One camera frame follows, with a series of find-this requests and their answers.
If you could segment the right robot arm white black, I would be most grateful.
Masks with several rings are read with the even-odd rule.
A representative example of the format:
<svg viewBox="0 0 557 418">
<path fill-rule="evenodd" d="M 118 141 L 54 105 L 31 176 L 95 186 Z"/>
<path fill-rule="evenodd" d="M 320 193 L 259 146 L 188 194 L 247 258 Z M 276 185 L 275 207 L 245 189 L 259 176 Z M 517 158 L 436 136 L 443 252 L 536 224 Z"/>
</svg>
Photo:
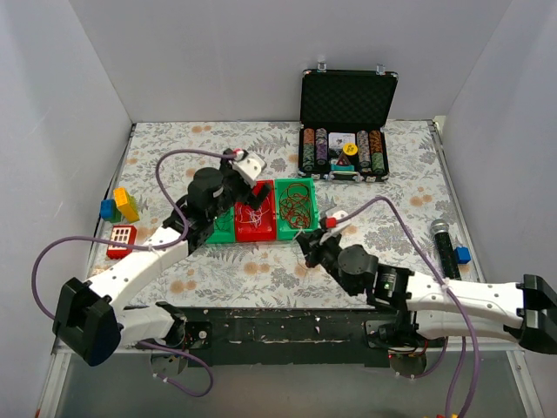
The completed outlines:
<svg viewBox="0 0 557 418">
<path fill-rule="evenodd" d="M 539 354 L 556 352 L 556 292 L 540 276 L 489 284 L 445 279 L 379 263 L 361 245 L 342 247 L 323 230 L 298 233 L 309 267 L 322 266 L 350 296 L 364 294 L 372 307 L 401 319 L 383 332 L 386 341 L 413 346 L 421 339 L 476 336 L 517 343 Z"/>
</svg>

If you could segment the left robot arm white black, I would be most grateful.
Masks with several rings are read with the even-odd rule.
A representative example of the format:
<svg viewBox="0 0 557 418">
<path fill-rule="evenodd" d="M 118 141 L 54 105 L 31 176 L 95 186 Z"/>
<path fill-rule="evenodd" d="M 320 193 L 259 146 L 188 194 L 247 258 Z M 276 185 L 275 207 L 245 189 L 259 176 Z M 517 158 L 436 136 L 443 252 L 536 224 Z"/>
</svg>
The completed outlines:
<svg viewBox="0 0 557 418">
<path fill-rule="evenodd" d="M 237 203 L 261 206 L 269 187 L 254 192 L 265 161 L 246 150 L 226 150 L 217 168 L 194 174 L 188 191 L 145 242 L 104 272 L 86 281 L 68 280 L 62 287 L 53 323 L 54 334 L 88 365 L 106 361 L 120 346 L 143 340 L 180 347 L 185 340 L 185 316 L 166 302 L 132 307 L 144 287 L 200 248 L 214 232 L 216 218 Z"/>
</svg>

